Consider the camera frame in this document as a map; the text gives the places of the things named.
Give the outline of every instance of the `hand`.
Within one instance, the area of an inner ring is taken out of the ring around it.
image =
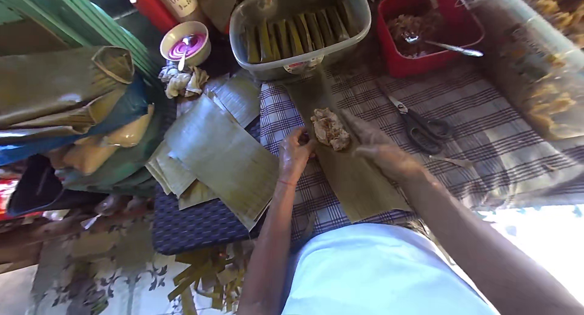
[[[280,143],[280,182],[294,185],[300,179],[306,162],[317,145],[317,141],[311,139],[301,146],[299,139],[305,133],[306,128],[296,128]]]
[[[361,146],[353,152],[354,155],[369,158],[387,178],[400,184],[430,175],[421,163],[395,145],[379,128],[355,117],[347,110],[341,112],[361,142]]]
[[[369,158],[387,178],[400,184],[410,183],[429,174],[412,155],[396,145],[359,146],[353,154]]]

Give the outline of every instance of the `spoon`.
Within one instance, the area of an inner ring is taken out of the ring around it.
[[[466,48],[462,48],[462,47],[458,47],[458,46],[453,46],[453,45],[449,45],[449,44],[431,42],[429,40],[422,40],[420,38],[420,36],[418,36],[418,35],[416,35],[415,33],[412,33],[412,32],[404,32],[402,34],[402,37],[409,44],[416,44],[416,43],[418,43],[420,41],[423,41],[423,42],[428,43],[428,44],[433,44],[433,45],[436,45],[438,47],[442,47],[442,48],[445,48],[445,49],[448,49],[448,50],[454,50],[454,51],[457,51],[459,53],[463,53],[464,55],[475,56],[475,57],[481,57],[481,56],[483,56],[483,53],[480,52],[480,51],[478,51],[478,50],[466,49]]]
[[[189,50],[189,44],[190,44],[190,37],[184,37],[182,42],[184,42],[186,44],[186,48],[185,51],[183,52],[183,56],[180,58],[179,61],[179,71],[182,71],[185,68],[185,59],[186,59],[186,51]]]

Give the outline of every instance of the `plaid tablecloth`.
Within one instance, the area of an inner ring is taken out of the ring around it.
[[[367,49],[369,45],[361,43],[348,64],[325,70],[337,106],[378,125],[465,206],[494,210],[582,203],[583,139],[544,141],[470,63],[459,61],[415,78],[395,79],[384,73],[379,52]],[[471,160],[474,168],[421,154],[409,142],[397,110],[375,80],[408,108],[448,121],[455,133],[442,156]],[[260,99],[260,141],[278,155],[281,140],[303,121],[284,87],[264,83]],[[314,234],[350,224],[317,160],[308,162],[297,186],[293,240],[306,228],[310,213],[316,213]],[[396,223],[413,218],[413,213],[392,210],[364,222]]]

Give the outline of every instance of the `black scissors handle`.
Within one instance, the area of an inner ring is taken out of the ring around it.
[[[444,120],[427,119],[410,109],[408,109],[408,115],[417,121],[435,139],[448,139],[452,136],[452,128]]]
[[[415,146],[427,154],[439,154],[442,152],[442,143],[432,137],[425,128],[413,119],[411,111],[407,113],[399,112],[399,115],[404,119],[406,134]]]

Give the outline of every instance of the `white shirt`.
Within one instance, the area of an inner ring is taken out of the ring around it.
[[[399,226],[356,224],[304,245],[282,314],[494,312],[426,237]]]

